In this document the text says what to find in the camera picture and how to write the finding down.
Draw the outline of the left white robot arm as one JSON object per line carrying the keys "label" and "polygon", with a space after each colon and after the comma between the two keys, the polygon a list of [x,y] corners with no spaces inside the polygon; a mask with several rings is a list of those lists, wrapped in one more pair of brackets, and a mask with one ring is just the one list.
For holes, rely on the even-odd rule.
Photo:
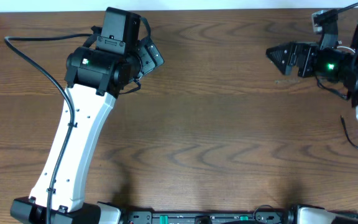
{"label": "left white robot arm", "polygon": [[136,13],[106,9],[66,62],[62,115],[43,171],[26,197],[16,198],[11,216],[21,223],[110,223],[124,221],[111,204],[85,202],[85,187],[101,129],[126,85],[164,61],[150,36],[139,37],[148,21]]}

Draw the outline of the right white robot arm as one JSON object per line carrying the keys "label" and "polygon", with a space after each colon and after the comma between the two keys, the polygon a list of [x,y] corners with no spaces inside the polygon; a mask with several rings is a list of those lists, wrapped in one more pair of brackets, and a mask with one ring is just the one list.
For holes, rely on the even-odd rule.
{"label": "right white robot arm", "polygon": [[[351,101],[358,121],[358,23],[351,42],[351,52],[339,49],[338,11],[319,11],[312,15],[314,32],[321,35],[319,42],[288,42],[268,48],[267,58],[283,75],[298,67],[301,78],[324,78],[331,83],[342,83],[347,89],[340,97]],[[311,205],[294,205],[282,218],[283,223],[358,223],[347,217]]]}

